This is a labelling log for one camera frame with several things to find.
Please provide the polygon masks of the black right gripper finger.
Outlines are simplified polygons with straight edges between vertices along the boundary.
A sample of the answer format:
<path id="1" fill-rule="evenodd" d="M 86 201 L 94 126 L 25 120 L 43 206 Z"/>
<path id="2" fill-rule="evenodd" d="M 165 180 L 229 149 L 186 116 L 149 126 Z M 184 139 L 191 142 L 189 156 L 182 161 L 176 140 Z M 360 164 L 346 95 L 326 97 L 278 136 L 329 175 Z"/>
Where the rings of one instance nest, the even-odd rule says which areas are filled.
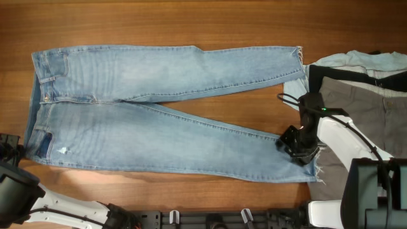
<path id="1" fill-rule="evenodd" d="M 306 149 L 297 149 L 291 155 L 293 162 L 297 163 L 298 165 L 304 166 L 308 165 L 318 154 L 319 147 L 316 148 L 306 148 Z"/>
<path id="2" fill-rule="evenodd" d="M 285 152 L 290 156 L 299 156 L 301 153 L 300 143 L 300 131 L 291 125 L 279 137 L 275 145 L 281 152 Z"/>

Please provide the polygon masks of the light blue denim jeans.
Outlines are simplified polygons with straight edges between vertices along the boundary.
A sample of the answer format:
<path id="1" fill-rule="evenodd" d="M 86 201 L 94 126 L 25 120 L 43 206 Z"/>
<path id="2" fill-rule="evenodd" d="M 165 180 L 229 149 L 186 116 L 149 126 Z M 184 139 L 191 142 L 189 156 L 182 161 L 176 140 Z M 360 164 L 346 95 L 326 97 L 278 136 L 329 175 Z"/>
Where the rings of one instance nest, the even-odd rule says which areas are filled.
<path id="1" fill-rule="evenodd" d="M 34 52 L 26 155 L 88 170 L 317 180 L 278 136 L 165 107 L 305 76 L 298 46 L 203 51 L 195 46 L 92 45 Z"/>

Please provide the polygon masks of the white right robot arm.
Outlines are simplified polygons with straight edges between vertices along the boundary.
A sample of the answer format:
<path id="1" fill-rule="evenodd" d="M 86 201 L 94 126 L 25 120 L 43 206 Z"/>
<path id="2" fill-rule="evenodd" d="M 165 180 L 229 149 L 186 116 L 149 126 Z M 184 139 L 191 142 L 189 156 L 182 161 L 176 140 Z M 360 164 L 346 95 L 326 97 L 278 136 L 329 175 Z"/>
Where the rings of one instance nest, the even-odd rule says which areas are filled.
<path id="1" fill-rule="evenodd" d="M 340 200 L 310 201 L 279 217 L 293 228 L 406 228 L 406 160 L 376 146 L 343 109 L 327 108 L 320 93 L 277 97 L 298 107 L 301 120 L 277 146 L 294 163 L 308 165 L 326 145 L 348 171 Z"/>

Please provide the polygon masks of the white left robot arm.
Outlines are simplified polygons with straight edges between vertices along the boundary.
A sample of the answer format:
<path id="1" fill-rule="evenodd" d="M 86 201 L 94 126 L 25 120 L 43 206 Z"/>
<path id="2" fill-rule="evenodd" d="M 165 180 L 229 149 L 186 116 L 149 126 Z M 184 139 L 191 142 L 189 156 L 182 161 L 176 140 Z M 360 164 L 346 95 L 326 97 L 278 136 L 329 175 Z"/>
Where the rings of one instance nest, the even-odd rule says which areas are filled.
<path id="1" fill-rule="evenodd" d="M 19 136 L 1 134 L 1 228 L 25 222 L 49 222 L 73 228 L 110 228 L 109 209 L 55 193 L 39 178 L 18 168 Z"/>

